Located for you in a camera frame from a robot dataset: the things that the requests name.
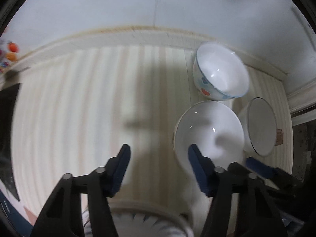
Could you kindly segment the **striped table mat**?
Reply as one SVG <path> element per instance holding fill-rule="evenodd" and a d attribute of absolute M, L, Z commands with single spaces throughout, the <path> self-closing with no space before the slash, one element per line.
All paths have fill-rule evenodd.
<path fill-rule="evenodd" d="M 215 101 L 194 84 L 195 57 L 196 52 L 170 47 L 95 48 L 45 60 L 20 76 L 11 155 L 17 192 L 31 223 L 64 174 L 90 174 L 127 144 L 131 159 L 109 203 L 158 205 L 183 216 L 194 234 L 202 231 L 212 198 L 186 175 L 173 147 L 183 113 L 199 102 Z M 246 68 L 246 95 L 216 102 L 238 117 L 250 100 L 265 99 L 277 129 L 283 130 L 283 144 L 266 157 L 243 148 L 244 160 L 252 156 L 291 172 L 292 122 L 283 85 Z"/>

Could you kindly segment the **plain white bowl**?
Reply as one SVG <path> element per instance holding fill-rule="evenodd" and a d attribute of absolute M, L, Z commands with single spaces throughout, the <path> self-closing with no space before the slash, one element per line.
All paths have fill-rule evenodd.
<path fill-rule="evenodd" d="M 244 160 L 244 132 L 236 114 L 216 101 L 202 101 L 187 109 L 179 118 L 173 147 L 183 171 L 194 178 L 188 149 L 196 144 L 204 157 L 215 166 L 227 169 L 231 163 Z"/>

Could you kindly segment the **brown mat label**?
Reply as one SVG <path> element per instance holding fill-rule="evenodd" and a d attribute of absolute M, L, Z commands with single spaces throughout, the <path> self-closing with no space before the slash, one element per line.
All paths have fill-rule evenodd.
<path fill-rule="evenodd" d="M 279 146 L 283 144 L 283 130 L 277 129 L 276 131 L 276 143 L 275 146 Z"/>

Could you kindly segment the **white bowl with flower pattern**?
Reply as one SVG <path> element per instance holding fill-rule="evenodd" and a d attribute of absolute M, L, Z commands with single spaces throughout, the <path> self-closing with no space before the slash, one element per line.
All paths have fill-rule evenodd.
<path fill-rule="evenodd" d="M 246 95 L 250 77 L 235 52 L 216 42 L 199 46 L 193 63 L 196 88 L 210 100 L 225 101 Z"/>

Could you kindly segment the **colourful fruit sticker sheet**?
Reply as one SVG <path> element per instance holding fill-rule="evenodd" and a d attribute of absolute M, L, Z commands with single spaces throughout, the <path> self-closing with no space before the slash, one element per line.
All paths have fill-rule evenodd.
<path fill-rule="evenodd" d="M 0 71 L 4 74 L 18 60 L 19 47 L 12 41 L 1 39 Z"/>

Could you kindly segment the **white bowl with dark rim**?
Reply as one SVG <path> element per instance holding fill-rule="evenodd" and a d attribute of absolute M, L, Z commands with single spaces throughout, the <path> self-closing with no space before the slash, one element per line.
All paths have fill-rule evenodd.
<path fill-rule="evenodd" d="M 276 117 L 271 105 L 255 97 L 238 114 L 244 131 L 244 150 L 261 157 L 268 156 L 276 143 Z"/>

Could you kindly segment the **white ribbed plate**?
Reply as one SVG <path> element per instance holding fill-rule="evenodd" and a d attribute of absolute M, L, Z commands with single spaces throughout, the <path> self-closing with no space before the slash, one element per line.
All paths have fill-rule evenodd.
<path fill-rule="evenodd" d="M 194 236 L 183 216 L 158 205 L 112 201 L 109 207 L 119 236 Z"/>

